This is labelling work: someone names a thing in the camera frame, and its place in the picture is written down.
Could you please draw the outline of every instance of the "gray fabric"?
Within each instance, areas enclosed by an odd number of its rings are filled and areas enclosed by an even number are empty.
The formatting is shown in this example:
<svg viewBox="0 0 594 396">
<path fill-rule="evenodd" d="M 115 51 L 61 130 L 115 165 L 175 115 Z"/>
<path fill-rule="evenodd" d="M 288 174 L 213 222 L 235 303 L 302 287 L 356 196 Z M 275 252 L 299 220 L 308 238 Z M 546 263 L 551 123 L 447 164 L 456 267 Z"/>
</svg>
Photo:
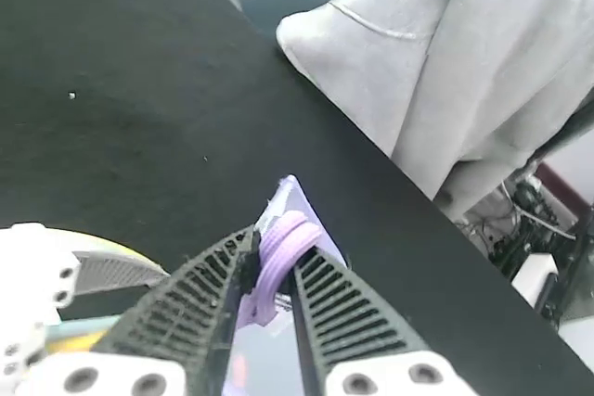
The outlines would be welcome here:
<svg viewBox="0 0 594 396">
<path fill-rule="evenodd" d="M 594 0 L 333 0 L 285 18 L 290 61 L 450 217 L 594 84 Z"/>
</svg>

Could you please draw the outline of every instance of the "yellow object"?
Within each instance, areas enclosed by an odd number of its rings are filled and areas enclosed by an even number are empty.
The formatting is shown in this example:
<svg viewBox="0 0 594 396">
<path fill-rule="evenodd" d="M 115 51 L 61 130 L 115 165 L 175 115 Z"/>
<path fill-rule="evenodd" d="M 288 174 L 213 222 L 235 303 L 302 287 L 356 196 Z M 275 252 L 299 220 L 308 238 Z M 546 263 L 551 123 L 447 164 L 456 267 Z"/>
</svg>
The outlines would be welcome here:
<svg viewBox="0 0 594 396">
<path fill-rule="evenodd" d="M 51 342 L 47 345 L 47 350 L 50 353 L 54 352 L 76 352 L 89 351 L 103 336 L 107 330 L 97 331 L 96 333 L 79 336 L 76 338 L 69 338 Z"/>
</svg>

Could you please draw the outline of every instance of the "cables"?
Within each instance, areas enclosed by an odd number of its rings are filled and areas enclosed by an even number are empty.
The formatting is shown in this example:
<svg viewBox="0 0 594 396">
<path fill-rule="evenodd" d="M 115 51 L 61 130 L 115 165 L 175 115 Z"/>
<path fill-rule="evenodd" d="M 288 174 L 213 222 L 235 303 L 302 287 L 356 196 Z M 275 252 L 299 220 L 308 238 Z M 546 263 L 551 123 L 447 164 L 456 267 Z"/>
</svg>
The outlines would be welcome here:
<svg viewBox="0 0 594 396">
<path fill-rule="evenodd" d="M 508 188 L 505 186 L 505 183 L 501 183 L 501 187 L 503 188 L 503 193 L 505 194 L 505 196 L 507 197 L 507 199 L 510 201 L 511 206 L 513 206 L 513 208 L 515 209 L 515 211 L 532 220 L 533 222 L 540 224 L 543 227 L 546 227 L 549 231 L 554 232 L 555 234 L 559 235 L 559 236 L 563 236 L 569 240 L 575 240 L 575 235 L 573 234 L 567 234 L 566 232 L 563 232 L 561 229 L 559 229 L 558 227 L 553 226 L 552 224 L 549 224 L 547 222 L 545 222 L 544 220 L 541 220 L 540 218 L 536 217 L 535 215 L 533 215 L 530 212 L 525 211 L 524 209 L 522 209 L 520 206 L 518 206 L 513 199 L 511 199 L 511 195 L 510 192 L 508 191 Z"/>
</svg>

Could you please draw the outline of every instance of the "black tabletop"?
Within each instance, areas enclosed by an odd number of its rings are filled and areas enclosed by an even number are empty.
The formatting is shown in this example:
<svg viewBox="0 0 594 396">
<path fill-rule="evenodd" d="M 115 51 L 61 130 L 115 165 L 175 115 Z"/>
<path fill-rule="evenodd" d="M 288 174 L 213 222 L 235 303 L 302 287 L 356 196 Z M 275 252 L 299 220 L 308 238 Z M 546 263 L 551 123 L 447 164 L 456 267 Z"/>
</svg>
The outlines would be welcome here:
<svg viewBox="0 0 594 396">
<path fill-rule="evenodd" d="M 252 223 L 293 173 L 355 271 L 479 394 L 594 390 L 455 226 L 226 0 L 0 11 L 0 225 L 88 232 L 172 270 Z"/>
</svg>

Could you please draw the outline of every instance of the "purple object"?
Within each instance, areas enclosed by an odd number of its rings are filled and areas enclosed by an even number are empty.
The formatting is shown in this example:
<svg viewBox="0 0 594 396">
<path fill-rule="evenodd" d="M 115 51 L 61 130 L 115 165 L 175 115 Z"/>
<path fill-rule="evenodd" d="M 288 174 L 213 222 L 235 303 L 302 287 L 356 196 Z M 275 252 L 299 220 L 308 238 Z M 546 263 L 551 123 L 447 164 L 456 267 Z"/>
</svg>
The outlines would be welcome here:
<svg viewBox="0 0 594 396">
<path fill-rule="evenodd" d="M 262 272 L 256 282 L 253 293 L 255 300 L 255 322 L 258 325 L 266 326 L 277 315 L 275 307 L 275 295 L 285 275 L 293 265 L 311 249 L 321 237 L 321 229 L 313 223 L 305 222 L 292 227 L 293 220 L 285 220 L 280 217 L 274 227 L 280 226 L 279 232 L 286 234 L 284 239 L 271 247 L 267 260 L 263 264 Z"/>
<path fill-rule="evenodd" d="M 236 329 L 253 323 L 266 326 L 274 319 L 281 282 L 321 235 L 322 230 L 300 211 L 287 211 L 275 221 L 260 242 L 262 270 L 252 294 L 241 298 Z"/>
</svg>

